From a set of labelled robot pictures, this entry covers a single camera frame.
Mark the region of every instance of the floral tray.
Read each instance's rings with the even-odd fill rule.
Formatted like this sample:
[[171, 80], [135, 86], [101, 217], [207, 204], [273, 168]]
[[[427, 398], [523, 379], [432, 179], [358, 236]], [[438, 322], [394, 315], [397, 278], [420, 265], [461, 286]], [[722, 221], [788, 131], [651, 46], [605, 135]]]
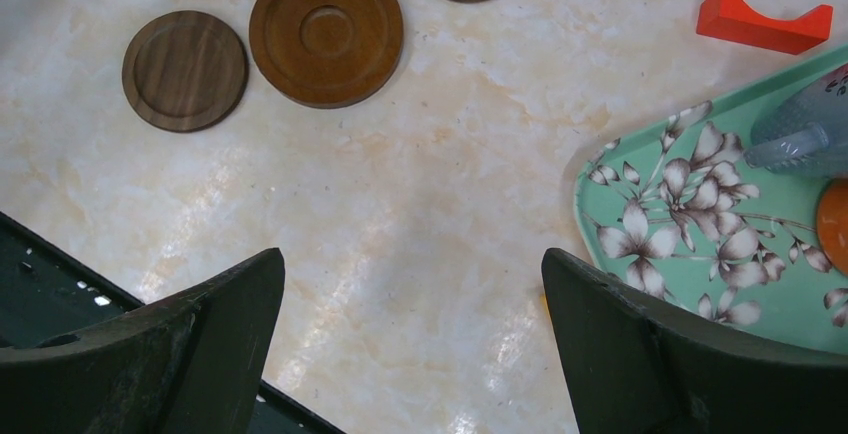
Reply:
[[818, 247], [827, 181], [749, 168], [751, 125], [848, 45], [616, 139], [577, 179], [575, 212], [595, 265], [715, 322], [848, 354], [848, 277]]

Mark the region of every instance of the red object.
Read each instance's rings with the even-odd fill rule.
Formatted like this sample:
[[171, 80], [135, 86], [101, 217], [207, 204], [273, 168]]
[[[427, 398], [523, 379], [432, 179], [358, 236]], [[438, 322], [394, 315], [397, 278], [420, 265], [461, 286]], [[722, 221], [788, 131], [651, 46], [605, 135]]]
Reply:
[[793, 21], [772, 19], [751, 9], [744, 0], [706, 0], [698, 27], [702, 36], [800, 54], [830, 37], [833, 7], [822, 4]]

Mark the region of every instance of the white marble surface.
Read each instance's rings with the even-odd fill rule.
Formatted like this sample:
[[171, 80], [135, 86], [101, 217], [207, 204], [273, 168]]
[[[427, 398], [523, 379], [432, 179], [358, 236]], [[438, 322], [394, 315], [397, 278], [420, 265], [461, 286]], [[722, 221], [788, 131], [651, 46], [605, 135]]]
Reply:
[[[583, 249], [575, 153], [799, 59], [695, 35], [702, 0], [399, 0], [400, 67], [354, 107], [251, 66], [210, 130], [133, 113], [138, 29], [197, 9], [246, 40], [253, 1], [2, 0], [0, 210], [145, 301], [279, 246], [264, 377], [351, 434], [577, 432], [539, 301], [545, 248]], [[834, 5], [804, 56], [848, 33], [848, 0], [748, 1]]]

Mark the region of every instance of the flower pattern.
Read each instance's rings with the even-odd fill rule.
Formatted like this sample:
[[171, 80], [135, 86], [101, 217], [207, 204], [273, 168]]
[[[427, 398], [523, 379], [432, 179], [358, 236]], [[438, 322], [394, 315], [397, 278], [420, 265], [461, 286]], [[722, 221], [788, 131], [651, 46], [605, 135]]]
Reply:
[[667, 259], [674, 252], [677, 227], [666, 226], [648, 237], [648, 217], [636, 200], [631, 200], [624, 208], [622, 217], [624, 231], [614, 227], [597, 225], [601, 248], [608, 257], [619, 259], [637, 256], [627, 266], [627, 283], [640, 291], [665, 298], [666, 288], [663, 276], [648, 259]]
[[704, 319], [721, 324], [736, 324], [738, 326], [750, 326], [760, 320], [762, 309], [757, 301], [748, 301], [733, 307], [736, 298], [736, 288], [728, 288], [719, 298], [718, 305], [713, 308], [712, 299], [709, 294], [704, 294], [698, 300], [698, 314]]
[[[690, 310], [669, 291], [661, 272], [663, 261], [703, 261], [693, 264], [702, 265], [701, 270], [680, 275], [706, 276], [724, 291], [717, 303], [704, 293], [697, 300], [697, 313], [721, 324], [751, 326], [766, 314], [754, 300], [734, 304], [744, 290], [780, 282], [787, 265], [802, 258], [818, 272], [830, 272], [833, 266], [813, 245], [814, 236], [807, 237], [814, 233], [811, 227], [743, 212], [746, 201], [759, 198], [761, 190], [744, 182], [737, 168], [743, 153], [741, 138], [722, 132], [713, 121], [701, 122], [711, 110], [712, 104], [704, 103], [671, 116], [655, 138], [659, 157], [650, 171], [640, 171], [632, 159], [611, 160], [608, 154], [620, 139], [607, 144], [590, 161], [588, 178], [625, 200], [618, 219], [621, 228], [586, 217], [596, 228], [603, 254], [630, 261], [625, 269], [630, 286]], [[700, 129], [697, 142], [691, 152], [680, 155], [680, 149], [672, 148], [688, 129]], [[776, 235], [781, 231], [790, 236], [788, 246], [786, 236]], [[714, 247], [705, 249], [699, 238]], [[834, 326], [848, 323], [848, 287], [828, 292], [824, 307], [833, 311]]]

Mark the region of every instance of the orange lid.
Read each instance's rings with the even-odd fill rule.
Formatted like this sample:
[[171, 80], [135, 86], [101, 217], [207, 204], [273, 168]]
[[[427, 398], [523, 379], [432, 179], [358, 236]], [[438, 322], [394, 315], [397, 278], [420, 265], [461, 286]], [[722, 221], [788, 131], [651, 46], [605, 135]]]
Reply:
[[833, 181], [825, 189], [816, 213], [816, 231], [830, 262], [848, 275], [848, 180]]

